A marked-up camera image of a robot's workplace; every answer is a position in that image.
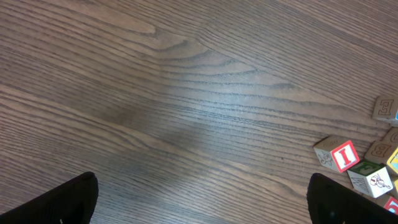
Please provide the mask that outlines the red Q letter block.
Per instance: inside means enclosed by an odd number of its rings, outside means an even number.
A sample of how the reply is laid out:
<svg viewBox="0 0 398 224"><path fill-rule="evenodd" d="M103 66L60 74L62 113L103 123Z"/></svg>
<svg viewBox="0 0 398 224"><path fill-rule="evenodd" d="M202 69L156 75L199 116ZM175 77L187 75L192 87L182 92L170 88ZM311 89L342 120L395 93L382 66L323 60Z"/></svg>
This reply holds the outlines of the red Q letter block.
<svg viewBox="0 0 398 224"><path fill-rule="evenodd" d="M375 200L375 203L391 213L398 215L397 199L388 194L384 194Z"/></svg>

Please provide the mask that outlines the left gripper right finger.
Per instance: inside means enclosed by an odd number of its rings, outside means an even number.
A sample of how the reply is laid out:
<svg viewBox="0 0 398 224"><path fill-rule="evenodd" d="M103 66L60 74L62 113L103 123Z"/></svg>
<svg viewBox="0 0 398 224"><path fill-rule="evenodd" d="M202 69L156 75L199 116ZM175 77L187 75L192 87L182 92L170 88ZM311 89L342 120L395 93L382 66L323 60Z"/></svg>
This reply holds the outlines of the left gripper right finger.
<svg viewBox="0 0 398 224"><path fill-rule="evenodd" d="M314 173L307 190L313 224L397 224L397 215L360 194Z"/></svg>

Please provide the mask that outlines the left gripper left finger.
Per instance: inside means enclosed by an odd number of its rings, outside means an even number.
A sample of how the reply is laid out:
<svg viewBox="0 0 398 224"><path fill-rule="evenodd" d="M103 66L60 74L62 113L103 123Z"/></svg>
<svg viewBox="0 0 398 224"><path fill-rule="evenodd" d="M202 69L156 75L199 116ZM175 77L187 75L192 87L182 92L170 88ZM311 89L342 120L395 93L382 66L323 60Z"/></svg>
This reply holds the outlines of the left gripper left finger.
<svg viewBox="0 0 398 224"><path fill-rule="evenodd" d="M89 224L98 193L95 174L85 172L1 214L1 224Z"/></svg>

